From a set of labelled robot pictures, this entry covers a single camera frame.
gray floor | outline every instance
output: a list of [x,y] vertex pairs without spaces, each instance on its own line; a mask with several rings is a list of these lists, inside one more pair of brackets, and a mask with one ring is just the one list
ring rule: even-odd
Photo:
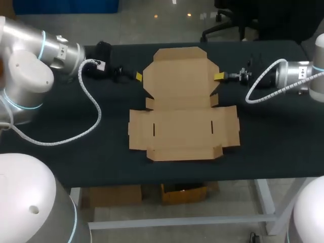
[[[274,203],[285,195],[293,179],[268,180]],[[235,216],[260,213],[252,181],[222,181],[220,191],[210,192],[206,201],[196,204],[162,206],[158,187],[143,187],[144,201],[139,206],[96,208],[96,222],[153,219],[169,217]],[[127,242],[217,242],[248,243],[250,232],[261,235],[263,243],[284,243],[286,231],[278,236],[266,236],[263,223],[223,224],[114,229],[93,231],[93,243]]]
[[[70,41],[95,45],[103,40],[111,44],[198,42],[203,30],[215,25],[214,0],[120,0],[117,14],[24,15],[19,18],[37,28],[63,35]],[[303,43],[312,56],[316,37],[324,32],[322,24],[314,38]],[[247,30],[247,39],[256,36]],[[209,41],[236,41],[236,28],[214,33]],[[280,202],[293,179],[269,180],[275,203]],[[143,205],[95,210],[95,221],[149,219],[166,217],[257,214],[260,206],[250,181],[220,182],[220,192],[198,204],[161,206],[158,199],[146,199]],[[262,235],[263,243],[283,243],[279,236],[266,236],[263,224],[227,224],[176,226],[94,231],[93,243],[126,242],[221,242],[247,243],[251,231]]]

white table frame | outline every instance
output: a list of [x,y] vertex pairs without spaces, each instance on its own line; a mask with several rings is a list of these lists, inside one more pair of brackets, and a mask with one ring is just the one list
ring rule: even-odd
[[[296,178],[277,208],[274,206],[267,180],[254,180],[263,211],[263,214],[260,215],[90,222],[89,227],[91,230],[98,230],[153,226],[266,222],[268,235],[277,235],[288,222],[298,194],[311,180],[310,178]],[[81,188],[71,189],[70,196],[77,206],[80,205],[81,194]]]

chair wheel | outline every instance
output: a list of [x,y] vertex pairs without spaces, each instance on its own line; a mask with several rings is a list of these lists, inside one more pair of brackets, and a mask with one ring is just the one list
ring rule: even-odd
[[250,243],[261,243],[260,237],[255,233],[251,233],[250,235]]
[[216,15],[216,22],[217,23],[222,22],[222,15],[221,14]]
[[206,36],[200,37],[200,43],[206,43],[206,42],[207,42]]

black table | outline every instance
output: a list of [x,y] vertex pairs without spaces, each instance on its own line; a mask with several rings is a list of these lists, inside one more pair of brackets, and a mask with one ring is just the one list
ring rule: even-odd
[[[228,72],[238,72],[251,53],[261,53],[265,65],[278,58],[306,60],[294,42],[277,41],[114,46],[112,61],[142,72],[159,48],[188,46],[201,47],[210,60]],[[248,105],[244,101],[247,87],[222,84],[218,89],[220,105],[238,108],[241,147],[208,163],[152,163],[146,151],[128,149],[129,109],[145,108],[147,94],[141,84],[90,79],[85,79],[85,84],[102,108],[103,118],[96,130],[57,147],[39,147],[8,131],[1,137],[0,153],[37,157],[66,187],[324,175],[324,105],[308,95],[281,95]],[[38,116],[20,128],[34,139],[54,142],[85,131],[96,117],[96,109],[78,82],[56,82]]]

blue container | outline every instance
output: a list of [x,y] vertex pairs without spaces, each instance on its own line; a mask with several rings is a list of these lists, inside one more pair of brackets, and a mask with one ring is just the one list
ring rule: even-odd
[[111,14],[119,0],[14,0],[16,14]]

